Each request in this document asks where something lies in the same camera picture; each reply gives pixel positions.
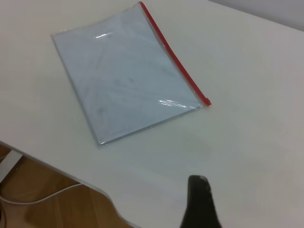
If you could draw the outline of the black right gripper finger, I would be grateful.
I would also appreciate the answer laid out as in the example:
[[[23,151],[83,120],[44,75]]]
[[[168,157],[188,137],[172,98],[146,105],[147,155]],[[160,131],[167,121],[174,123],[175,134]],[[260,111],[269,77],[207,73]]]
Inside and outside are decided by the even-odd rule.
[[[220,228],[211,186],[206,177],[191,175],[188,178],[187,207],[182,228]]]

